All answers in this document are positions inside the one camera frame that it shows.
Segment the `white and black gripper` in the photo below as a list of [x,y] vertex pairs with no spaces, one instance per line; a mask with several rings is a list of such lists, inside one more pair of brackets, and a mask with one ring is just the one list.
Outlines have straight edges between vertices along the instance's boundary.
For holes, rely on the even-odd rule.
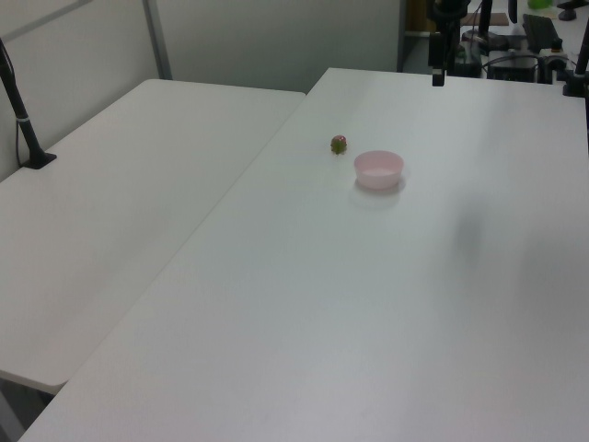
[[434,23],[436,31],[430,34],[428,46],[428,65],[434,87],[445,84],[445,72],[449,76],[456,75],[458,25],[467,15],[469,4],[469,0],[426,0],[426,17]]

